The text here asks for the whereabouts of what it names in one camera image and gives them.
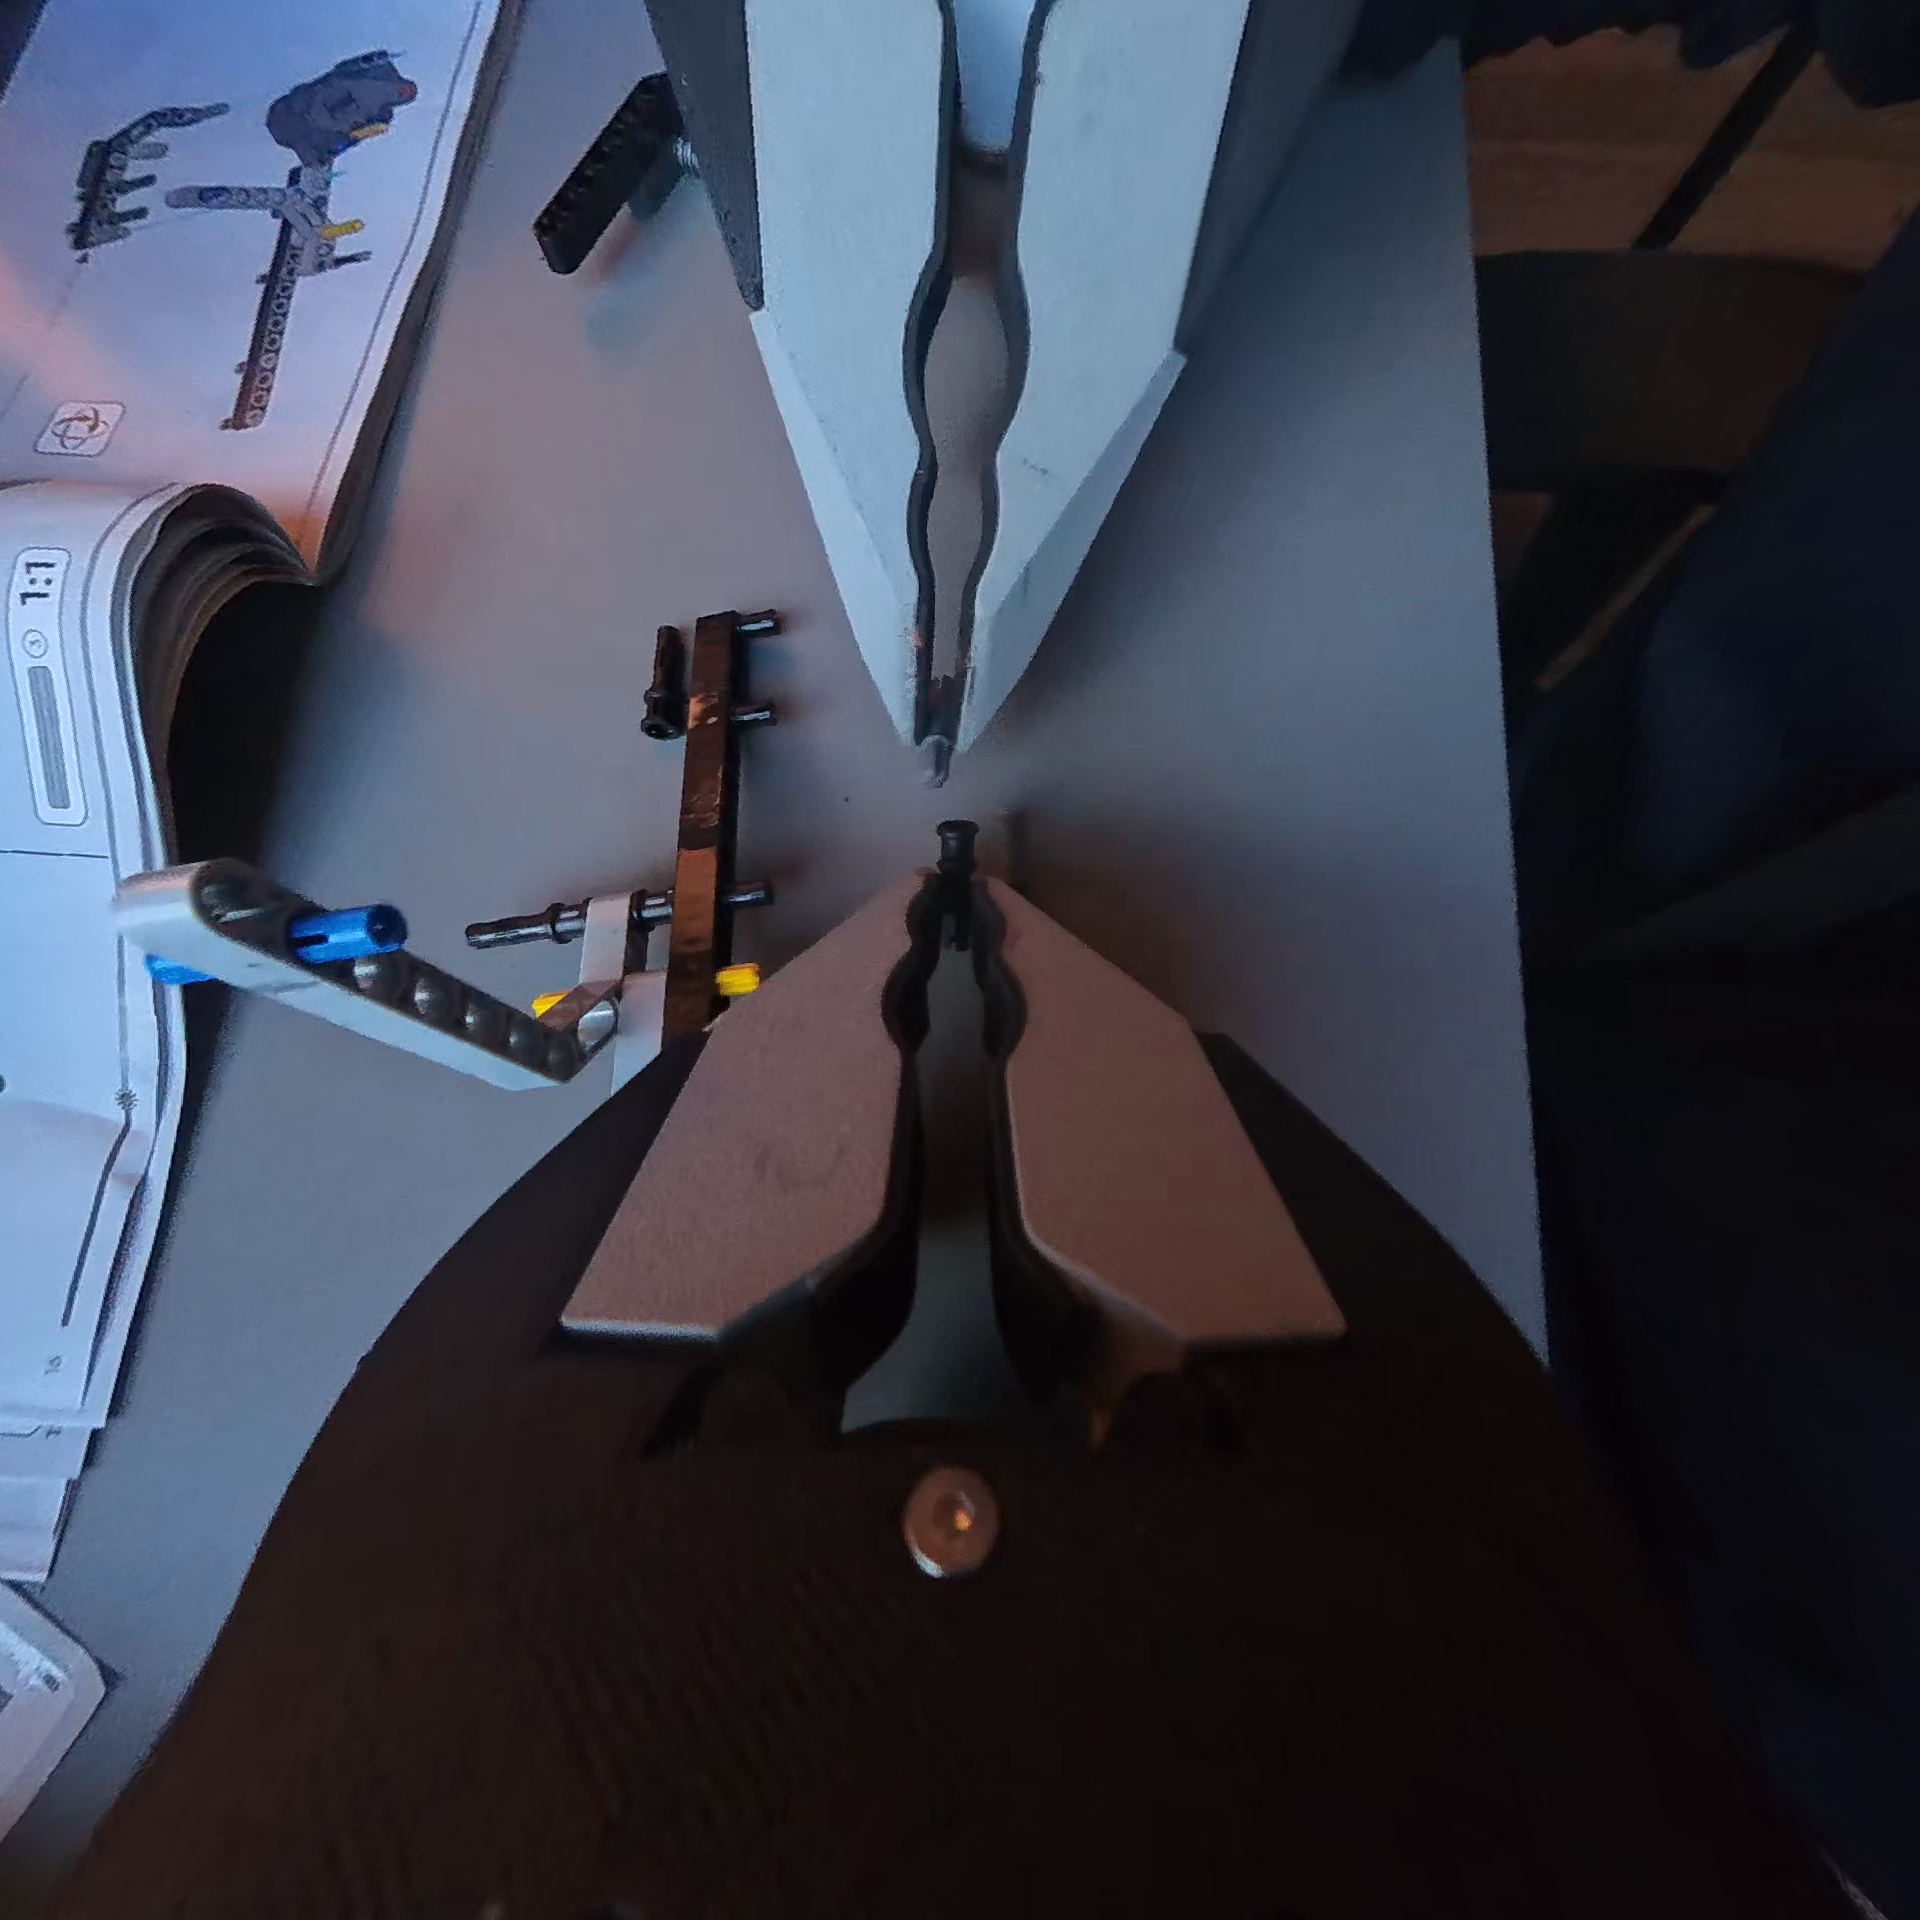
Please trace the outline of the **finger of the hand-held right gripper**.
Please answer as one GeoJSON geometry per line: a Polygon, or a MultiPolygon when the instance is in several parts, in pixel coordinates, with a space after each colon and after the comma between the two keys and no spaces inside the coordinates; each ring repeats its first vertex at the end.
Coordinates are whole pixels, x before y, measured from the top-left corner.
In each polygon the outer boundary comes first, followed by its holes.
{"type": "Polygon", "coordinates": [[[685,130],[856,647],[903,740],[933,726],[952,4],[649,2],[685,130]]]}
{"type": "Polygon", "coordinates": [[[1338,2],[1062,2],[1026,20],[982,547],[935,733],[1032,666],[1354,42],[1338,2]]]}

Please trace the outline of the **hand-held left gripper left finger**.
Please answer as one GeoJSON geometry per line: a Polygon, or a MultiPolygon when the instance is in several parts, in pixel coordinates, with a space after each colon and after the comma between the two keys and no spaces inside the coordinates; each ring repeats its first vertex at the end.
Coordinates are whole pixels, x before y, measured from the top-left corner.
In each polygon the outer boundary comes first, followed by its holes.
{"type": "Polygon", "coordinates": [[[567,1299],[576,1338],[848,1387],[915,1302],[943,886],[882,886],[705,1044],[567,1299]]]}

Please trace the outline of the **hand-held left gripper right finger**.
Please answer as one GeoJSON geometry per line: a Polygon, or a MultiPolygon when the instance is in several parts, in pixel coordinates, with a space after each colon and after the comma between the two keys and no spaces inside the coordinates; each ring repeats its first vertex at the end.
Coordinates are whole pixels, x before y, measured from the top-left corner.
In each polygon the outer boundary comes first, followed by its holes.
{"type": "Polygon", "coordinates": [[[973,890],[1000,1332],[1085,1434],[1194,1364],[1347,1317],[1192,1023],[1002,879],[973,890]]]}

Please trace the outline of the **lego beam assembly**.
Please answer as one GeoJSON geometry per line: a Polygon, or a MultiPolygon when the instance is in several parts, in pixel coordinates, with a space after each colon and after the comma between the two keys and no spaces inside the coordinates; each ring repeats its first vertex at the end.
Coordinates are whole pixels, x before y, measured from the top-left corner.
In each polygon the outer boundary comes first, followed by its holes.
{"type": "Polygon", "coordinates": [[[407,949],[399,908],[320,908],[231,857],[122,883],[112,924],[170,987],[219,982],[504,1090],[562,1087],[609,1061],[624,1084],[728,1006],[734,919],[773,886],[737,878],[739,745],[778,708],[747,690],[775,611],[703,614],[687,641],[688,726],[674,870],[663,892],[553,902],[470,925],[472,949],[581,949],[581,979],[542,1010],[407,949]]]}

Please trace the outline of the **black lego beam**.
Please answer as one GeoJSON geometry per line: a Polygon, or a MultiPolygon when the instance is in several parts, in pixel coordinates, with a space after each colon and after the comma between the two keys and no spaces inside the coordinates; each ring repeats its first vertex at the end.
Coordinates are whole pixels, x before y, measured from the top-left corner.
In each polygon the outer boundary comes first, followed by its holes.
{"type": "Polygon", "coordinates": [[[545,266],[576,274],[617,213],[646,223],[703,167],[665,71],[643,78],[535,218],[545,266]]]}

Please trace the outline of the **lego instruction booklet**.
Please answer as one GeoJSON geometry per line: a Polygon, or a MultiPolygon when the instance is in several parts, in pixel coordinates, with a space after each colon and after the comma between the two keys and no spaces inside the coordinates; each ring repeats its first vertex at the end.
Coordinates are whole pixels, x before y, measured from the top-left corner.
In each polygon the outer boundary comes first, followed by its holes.
{"type": "Polygon", "coordinates": [[[49,1577],[154,1260],[186,668],[347,559],[525,4],[41,4],[3,109],[6,1581],[49,1577]]]}

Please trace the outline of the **dark chair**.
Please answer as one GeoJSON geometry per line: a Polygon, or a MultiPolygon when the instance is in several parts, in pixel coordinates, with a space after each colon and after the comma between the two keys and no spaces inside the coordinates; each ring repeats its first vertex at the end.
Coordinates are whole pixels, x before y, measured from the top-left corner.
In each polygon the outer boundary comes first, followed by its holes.
{"type": "Polygon", "coordinates": [[[1915,106],[1810,22],[1528,42],[1469,71],[1505,698],[1578,671],[1714,515],[1915,213],[1915,106]]]}

